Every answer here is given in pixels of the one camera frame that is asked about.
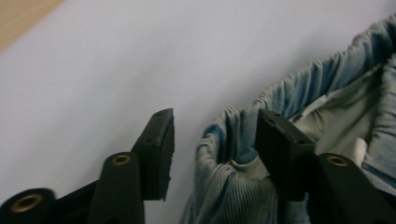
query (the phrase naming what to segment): clip jaw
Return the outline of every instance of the clip jaw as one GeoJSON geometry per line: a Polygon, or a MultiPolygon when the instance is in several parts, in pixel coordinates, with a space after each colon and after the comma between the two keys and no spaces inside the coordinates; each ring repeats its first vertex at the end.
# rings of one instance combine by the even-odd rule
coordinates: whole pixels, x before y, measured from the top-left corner
{"type": "Polygon", "coordinates": [[[395,211],[353,161],[332,153],[316,156],[314,143],[278,114],[259,111],[256,148],[281,204],[309,194],[312,223],[396,223],[395,211]]]}
{"type": "Polygon", "coordinates": [[[131,152],[108,157],[100,179],[55,200],[28,189],[0,207],[2,224],[145,223],[144,200],[166,196],[175,149],[173,110],[154,114],[131,152]]]}

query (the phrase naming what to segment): denim fabric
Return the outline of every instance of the denim fabric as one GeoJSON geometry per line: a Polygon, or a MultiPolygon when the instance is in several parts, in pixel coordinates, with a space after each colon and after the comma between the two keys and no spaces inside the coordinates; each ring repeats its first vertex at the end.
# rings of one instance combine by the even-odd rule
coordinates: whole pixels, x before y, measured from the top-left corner
{"type": "Polygon", "coordinates": [[[381,63],[378,116],[361,167],[375,187],[396,195],[395,51],[396,15],[392,15],[356,36],[347,50],[308,63],[264,90],[252,106],[222,111],[205,130],[196,150],[193,194],[181,223],[309,223],[305,203],[286,204],[285,213],[279,216],[275,187],[267,174],[249,178],[233,162],[249,165],[257,161],[254,138],[259,109],[290,118],[381,63]]]}

